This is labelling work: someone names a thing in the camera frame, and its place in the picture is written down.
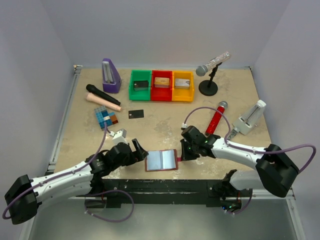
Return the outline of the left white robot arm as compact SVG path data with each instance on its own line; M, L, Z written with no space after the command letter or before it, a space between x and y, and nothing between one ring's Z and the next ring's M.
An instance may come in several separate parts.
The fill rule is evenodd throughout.
M2 218L19 225L32 219L39 207L58 198L93 196L102 177L119 167L144 161L148 156L137 139L132 143L135 150L128 143L120 142L110 150L99 148L95 154L66 170L42 177L29 178L26 174L18 177L4 195L7 207Z

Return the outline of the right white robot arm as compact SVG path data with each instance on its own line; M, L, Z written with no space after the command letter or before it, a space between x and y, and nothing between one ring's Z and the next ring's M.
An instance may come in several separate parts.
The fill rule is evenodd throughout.
M274 196L284 198L298 176L298 167L284 152L272 154L271 150L279 148L277 145L249 148L236 143L232 147L220 136L205 136L194 126L185 128L181 135L193 154L230 160L256 171L233 173L229 182L236 190L252 188L253 183L257 183Z

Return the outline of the black credit card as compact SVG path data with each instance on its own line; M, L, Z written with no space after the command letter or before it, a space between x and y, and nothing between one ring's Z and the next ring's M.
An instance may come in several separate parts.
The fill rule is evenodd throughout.
M143 109L129 110L128 111L128 118L129 119L144 118L144 110Z

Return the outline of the red leather card holder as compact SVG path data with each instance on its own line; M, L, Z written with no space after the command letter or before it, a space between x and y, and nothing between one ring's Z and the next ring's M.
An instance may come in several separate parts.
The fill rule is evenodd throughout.
M146 172L175 171L178 167L176 149L152 150L145 158Z

